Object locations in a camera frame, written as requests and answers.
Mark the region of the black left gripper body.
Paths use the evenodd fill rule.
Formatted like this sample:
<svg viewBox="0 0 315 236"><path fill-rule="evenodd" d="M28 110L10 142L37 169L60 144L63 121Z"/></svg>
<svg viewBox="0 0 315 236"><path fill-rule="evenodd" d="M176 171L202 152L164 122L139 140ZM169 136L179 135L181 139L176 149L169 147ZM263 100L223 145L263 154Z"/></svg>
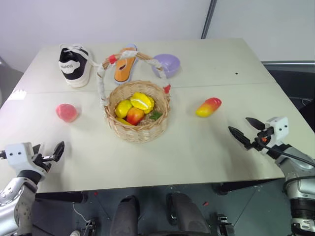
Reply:
<svg viewBox="0 0 315 236"><path fill-rule="evenodd" d="M32 157L32 162L36 167L40 168L42 171L48 173L51 169L51 161L54 160L53 155L43 156L41 153L37 153Z"/></svg>

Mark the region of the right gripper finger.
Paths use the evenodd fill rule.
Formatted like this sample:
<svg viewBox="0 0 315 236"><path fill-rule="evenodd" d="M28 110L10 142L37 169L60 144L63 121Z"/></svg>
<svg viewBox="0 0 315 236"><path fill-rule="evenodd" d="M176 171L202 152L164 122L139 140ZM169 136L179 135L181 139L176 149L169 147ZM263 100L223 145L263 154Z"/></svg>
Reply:
<svg viewBox="0 0 315 236"><path fill-rule="evenodd" d="M228 127L230 133L232 134L232 136L238 140L243 146L244 148L246 148L247 150L252 148L252 144L250 139L248 139L244 133L242 133L239 129L229 126Z"/></svg>
<svg viewBox="0 0 315 236"><path fill-rule="evenodd" d="M255 118L249 118L249 117L247 117L246 120L249 122L249 124L250 124L252 127L254 127L254 128L257 129L257 130L262 131L262 130L266 129L265 124L264 124L263 122L261 122L261 121L255 119Z"/></svg>

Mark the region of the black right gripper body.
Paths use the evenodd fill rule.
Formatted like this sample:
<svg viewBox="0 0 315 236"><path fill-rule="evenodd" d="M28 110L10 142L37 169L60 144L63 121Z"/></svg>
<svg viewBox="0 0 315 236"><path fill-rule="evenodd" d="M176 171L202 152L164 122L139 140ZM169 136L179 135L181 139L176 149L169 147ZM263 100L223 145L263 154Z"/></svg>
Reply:
<svg viewBox="0 0 315 236"><path fill-rule="evenodd" d="M272 127L260 131L254 141L250 143L249 149L254 148L257 151L262 151L265 148L267 150L272 150L272 148L268 147L267 145L270 143L271 135L273 134L274 129Z"/></svg>

